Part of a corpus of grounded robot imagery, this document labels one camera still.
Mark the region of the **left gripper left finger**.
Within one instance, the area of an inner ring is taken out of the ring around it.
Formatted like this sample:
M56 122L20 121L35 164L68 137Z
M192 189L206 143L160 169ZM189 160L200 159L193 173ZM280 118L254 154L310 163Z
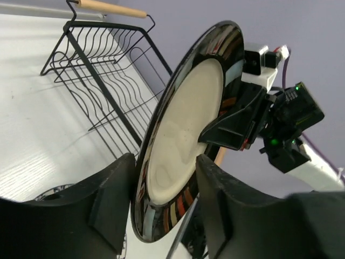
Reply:
M1 258L116 258L122 252L135 158L41 201L1 199Z

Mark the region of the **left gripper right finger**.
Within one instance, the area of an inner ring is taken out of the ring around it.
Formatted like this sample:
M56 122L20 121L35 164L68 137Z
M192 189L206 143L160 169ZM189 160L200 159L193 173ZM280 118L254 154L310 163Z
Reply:
M210 258L344 258L344 192L262 193L196 159Z

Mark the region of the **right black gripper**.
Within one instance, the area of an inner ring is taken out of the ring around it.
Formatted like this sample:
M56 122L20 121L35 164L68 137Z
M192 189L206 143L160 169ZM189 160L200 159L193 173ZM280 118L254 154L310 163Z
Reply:
M249 149L260 136L260 131L267 122L267 114L272 104L272 96L267 89L254 83L242 83L243 97L251 94L251 100L242 113L223 114L209 123L198 137L198 142L226 147L235 151Z

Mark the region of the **striped rim beige plate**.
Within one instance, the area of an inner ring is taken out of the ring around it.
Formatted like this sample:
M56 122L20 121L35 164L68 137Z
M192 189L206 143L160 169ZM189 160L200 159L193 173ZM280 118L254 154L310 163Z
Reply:
M208 28L172 73L144 136L132 200L135 235L145 243L165 237L198 195L196 158L219 147L198 142L205 127L234 104L240 82L243 34L233 21Z

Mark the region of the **black wire dish rack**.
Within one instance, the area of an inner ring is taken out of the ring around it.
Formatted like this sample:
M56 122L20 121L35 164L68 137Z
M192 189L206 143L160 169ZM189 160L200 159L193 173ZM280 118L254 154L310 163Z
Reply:
M73 17L45 63L63 83L113 156L133 152L136 163L154 110L166 88L146 99L148 83L135 79L132 52L145 40L166 72L172 70L141 27L83 22Z

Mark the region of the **blue floral plate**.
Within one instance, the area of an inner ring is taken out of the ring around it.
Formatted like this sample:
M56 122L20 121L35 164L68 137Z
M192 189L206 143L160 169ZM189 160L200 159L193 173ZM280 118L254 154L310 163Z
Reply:
M60 185L53 188L50 188L49 190L46 190L45 192L38 195L34 200L39 201L50 201L49 198L56 197L54 201L58 201L58 197L62 198L62 192L66 190L68 187L72 187L73 184L66 184L66 185ZM85 229L88 227L87 225L87 212L89 209L87 208L88 202L77 205L76 208L72 208L71 206L64 207L63 212L59 212L59 216L63 216L63 222L66 226L71 226L72 223L76 223L80 227L84 227ZM112 258L127 258L127 235L125 234L124 237L124 243L123 248L121 251L121 254L116 255L116 257Z

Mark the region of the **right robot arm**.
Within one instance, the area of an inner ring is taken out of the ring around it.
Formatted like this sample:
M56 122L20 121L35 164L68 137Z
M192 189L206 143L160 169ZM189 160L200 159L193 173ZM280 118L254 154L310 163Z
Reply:
M259 152L280 172L315 191L343 191L342 174L302 135L325 117L305 84L274 87L274 93L254 83L242 86L239 96L224 100L220 115L202 130L198 142L242 151L262 139Z

